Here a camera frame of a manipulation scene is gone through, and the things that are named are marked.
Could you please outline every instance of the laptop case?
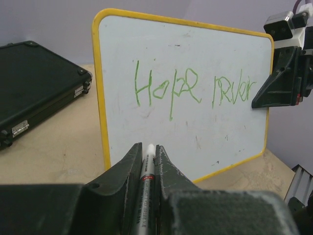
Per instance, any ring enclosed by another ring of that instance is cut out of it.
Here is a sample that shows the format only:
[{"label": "laptop case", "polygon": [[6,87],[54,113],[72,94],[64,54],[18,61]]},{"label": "laptop case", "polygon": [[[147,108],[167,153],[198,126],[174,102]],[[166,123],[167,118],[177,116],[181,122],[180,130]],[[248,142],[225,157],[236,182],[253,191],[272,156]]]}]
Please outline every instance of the laptop case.
[{"label": "laptop case", "polygon": [[0,148],[89,92],[92,74],[34,41],[0,47]]}]

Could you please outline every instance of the table surface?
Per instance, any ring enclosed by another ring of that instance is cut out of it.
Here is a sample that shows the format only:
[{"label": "table surface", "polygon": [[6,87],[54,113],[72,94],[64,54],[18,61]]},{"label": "table surface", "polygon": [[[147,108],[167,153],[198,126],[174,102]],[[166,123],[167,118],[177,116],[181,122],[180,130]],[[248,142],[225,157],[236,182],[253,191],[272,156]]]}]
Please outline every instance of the table surface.
[{"label": "table surface", "polygon": [[[94,74],[93,65],[83,67]],[[87,183],[104,172],[95,83],[93,77],[88,95],[0,151],[0,184]],[[263,156],[197,185],[271,190],[285,197],[293,176],[290,168],[266,150]]]}]

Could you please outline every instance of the marker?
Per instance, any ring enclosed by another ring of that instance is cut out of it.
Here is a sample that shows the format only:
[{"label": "marker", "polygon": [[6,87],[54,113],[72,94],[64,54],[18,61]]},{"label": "marker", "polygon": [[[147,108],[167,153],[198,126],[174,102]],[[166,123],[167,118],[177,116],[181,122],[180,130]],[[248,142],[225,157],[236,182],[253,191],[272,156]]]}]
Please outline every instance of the marker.
[{"label": "marker", "polygon": [[146,156],[143,156],[131,235],[156,234],[156,217],[154,209],[155,157],[156,148],[153,144],[150,144]]}]

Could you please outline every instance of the purple cable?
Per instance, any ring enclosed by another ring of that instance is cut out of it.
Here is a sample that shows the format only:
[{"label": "purple cable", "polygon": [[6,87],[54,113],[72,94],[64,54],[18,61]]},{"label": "purple cable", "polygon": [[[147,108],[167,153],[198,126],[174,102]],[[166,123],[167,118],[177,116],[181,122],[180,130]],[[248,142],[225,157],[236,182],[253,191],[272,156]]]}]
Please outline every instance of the purple cable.
[{"label": "purple cable", "polygon": [[[293,6],[292,12],[295,14],[297,12],[298,6],[300,4],[301,0],[297,0]],[[305,0],[305,4],[311,3],[311,0]]]},{"label": "purple cable", "polygon": [[301,0],[297,0],[295,2],[294,6],[293,6],[293,10],[292,10],[293,14],[295,14],[297,12],[297,9],[298,9],[300,2],[301,2]]}]

